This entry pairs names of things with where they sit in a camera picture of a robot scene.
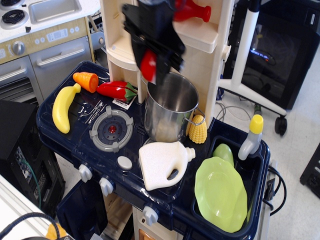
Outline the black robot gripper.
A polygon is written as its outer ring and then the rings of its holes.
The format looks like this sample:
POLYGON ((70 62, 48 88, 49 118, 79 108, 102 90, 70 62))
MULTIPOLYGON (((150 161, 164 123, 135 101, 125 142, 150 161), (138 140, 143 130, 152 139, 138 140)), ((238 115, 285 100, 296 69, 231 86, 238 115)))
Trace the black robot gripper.
POLYGON ((139 0, 136 5, 123 4, 121 11, 138 69, 146 52, 153 51, 157 55, 155 84, 162 85, 170 69, 180 70, 184 62, 186 47, 173 26, 175 1, 139 0))

